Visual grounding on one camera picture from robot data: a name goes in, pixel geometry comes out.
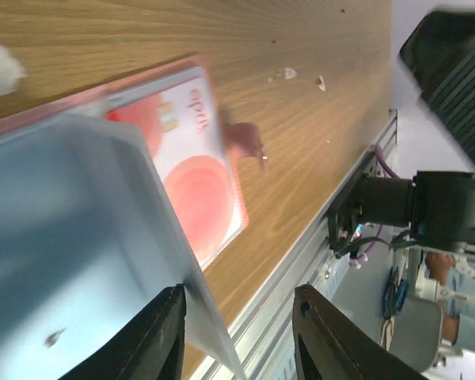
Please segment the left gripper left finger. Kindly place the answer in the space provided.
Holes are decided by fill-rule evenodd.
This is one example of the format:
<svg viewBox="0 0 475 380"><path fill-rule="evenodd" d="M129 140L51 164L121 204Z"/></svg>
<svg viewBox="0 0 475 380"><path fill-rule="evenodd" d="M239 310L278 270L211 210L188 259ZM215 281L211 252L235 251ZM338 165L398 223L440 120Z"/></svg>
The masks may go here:
<svg viewBox="0 0 475 380"><path fill-rule="evenodd" d="M184 360L185 317L184 287L167 287L107 344L63 378L180 379Z"/></svg>

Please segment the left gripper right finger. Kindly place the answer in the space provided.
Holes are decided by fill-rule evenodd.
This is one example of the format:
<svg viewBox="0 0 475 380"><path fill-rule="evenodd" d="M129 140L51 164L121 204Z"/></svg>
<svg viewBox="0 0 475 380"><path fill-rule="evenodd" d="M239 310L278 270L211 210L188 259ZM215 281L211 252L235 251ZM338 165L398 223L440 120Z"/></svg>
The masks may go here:
<svg viewBox="0 0 475 380"><path fill-rule="evenodd" d="M292 324L299 379L422 379L380 339L380 285L347 283L328 300L305 284L294 290Z"/></svg>

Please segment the pink card holder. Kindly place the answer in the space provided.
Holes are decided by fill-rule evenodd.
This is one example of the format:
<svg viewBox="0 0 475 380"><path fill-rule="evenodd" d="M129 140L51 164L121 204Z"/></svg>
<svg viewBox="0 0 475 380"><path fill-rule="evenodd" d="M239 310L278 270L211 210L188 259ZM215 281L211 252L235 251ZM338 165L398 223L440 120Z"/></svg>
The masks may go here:
<svg viewBox="0 0 475 380"><path fill-rule="evenodd" d="M185 344L245 377L142 131L106 116L112 93L192 67L211 86L192 55L0 119L0 379L64 379L176 285ZM265 163L212 93L236 172Z"/></svg>

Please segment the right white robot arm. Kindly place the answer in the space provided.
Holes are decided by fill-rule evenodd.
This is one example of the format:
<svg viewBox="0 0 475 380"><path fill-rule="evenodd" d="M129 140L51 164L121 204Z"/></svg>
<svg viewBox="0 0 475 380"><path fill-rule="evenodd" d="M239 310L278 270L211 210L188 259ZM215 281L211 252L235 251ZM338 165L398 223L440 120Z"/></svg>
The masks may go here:
<svg viewBox="0 0 475 380"><path fill-rule="evenodd" d="M475 9L432 10L399 57L419 103L399 120L397 174L356 185L359 220L404 227L421 247L475 256Z"/></svg>

